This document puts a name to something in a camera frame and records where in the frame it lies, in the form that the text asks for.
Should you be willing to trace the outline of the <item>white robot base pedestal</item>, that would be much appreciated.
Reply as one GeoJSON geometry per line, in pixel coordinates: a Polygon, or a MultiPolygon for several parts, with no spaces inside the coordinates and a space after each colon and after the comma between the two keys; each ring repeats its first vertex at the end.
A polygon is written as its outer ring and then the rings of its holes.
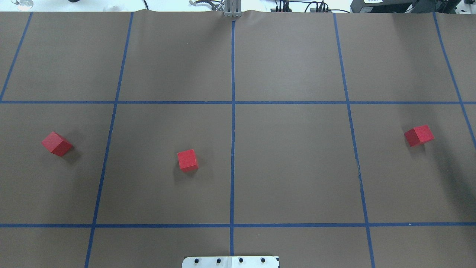
{"type": "Polygon", "coordinates": [[[190,256],[182,268],[279,268],[278,256],[190,256]]]}

